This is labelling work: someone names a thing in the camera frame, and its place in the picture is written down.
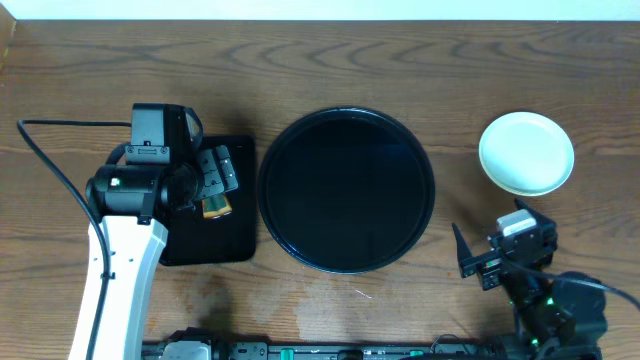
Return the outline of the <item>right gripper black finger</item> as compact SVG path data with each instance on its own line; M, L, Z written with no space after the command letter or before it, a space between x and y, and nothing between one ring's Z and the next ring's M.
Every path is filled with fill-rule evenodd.
M515 203L515 206L516 206L516 208L518 210L526 210L536 220L536 222L539 225L546 225L546 224L555 225L556 224L556 222L554 220L552 220L551 218L547 217L546 215L538 212L537 210L535 210L534 208L529 206L523 200L521 200L519 198L515 198L514 199L514 203Z
M453 223L452 230L456 242L458 268L462 278L475 274L475 257L473 256L467 242L461 234L458 226Z

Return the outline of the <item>yellow green sponge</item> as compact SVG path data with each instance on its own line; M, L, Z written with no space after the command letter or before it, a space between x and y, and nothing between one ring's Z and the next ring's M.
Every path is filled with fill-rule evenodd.
M232 212L231 203L224 193L203 199L201 205L204 219L215 219Z

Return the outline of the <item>mint green plate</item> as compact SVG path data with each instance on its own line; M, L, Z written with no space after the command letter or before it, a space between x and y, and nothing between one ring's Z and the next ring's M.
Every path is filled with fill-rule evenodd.
M528 197L546 195L564 185L575 163L565 130L544 115L524 111L491 122L480 137L478 156L493 183Z

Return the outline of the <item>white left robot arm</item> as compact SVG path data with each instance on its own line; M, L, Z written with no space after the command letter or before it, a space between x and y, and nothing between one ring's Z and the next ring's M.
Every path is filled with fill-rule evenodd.
M255 252L255 150L208 138L183 167L197 192L172 210L168 184L184 181L156 165L122 165L133 150L116 147L87 184L88 273L72 359L134 359L142 353L158 265L238 262Z

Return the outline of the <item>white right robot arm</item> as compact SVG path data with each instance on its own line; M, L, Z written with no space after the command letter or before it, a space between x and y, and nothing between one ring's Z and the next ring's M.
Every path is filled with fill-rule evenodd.
M452 226L460 275L477 276L483 290L502 288L510 300L515 332L478 347L482 359L600 359L607 332L601 283L580 272L546 273L558 249L557 224L514 201L516 210L496 220L491 250L475 256Z

